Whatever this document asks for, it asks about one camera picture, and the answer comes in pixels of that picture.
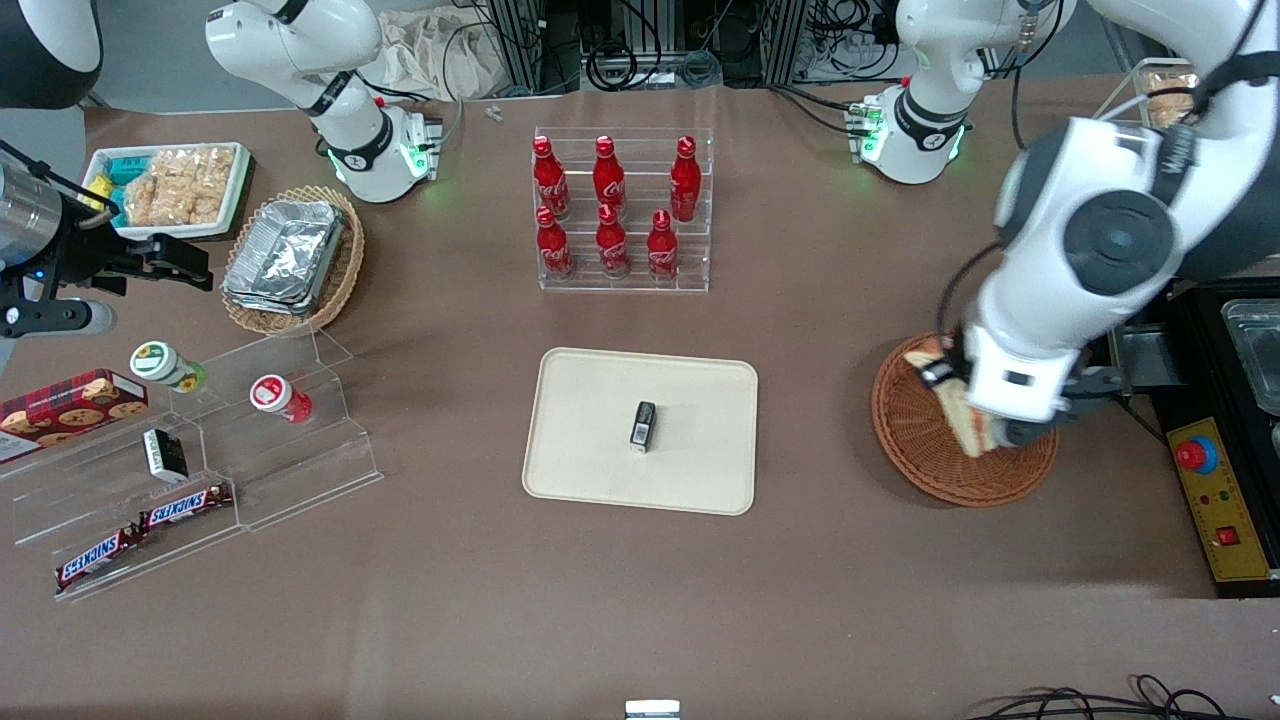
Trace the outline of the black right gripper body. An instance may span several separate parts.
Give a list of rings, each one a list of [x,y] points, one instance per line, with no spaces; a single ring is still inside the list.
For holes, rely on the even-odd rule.
[[[111,225],[101,225],[88,231],[72,228],[59,234],[33,259],[18,266],[20,281],[32,281],[41,287],[40,295],[51,299],[65,287],[58,283],[59,266],[90,266],[97,270],[105,266],[127,266],[131,279],[155,281],[148,277],[145,255],[140,246],[118,236]]]

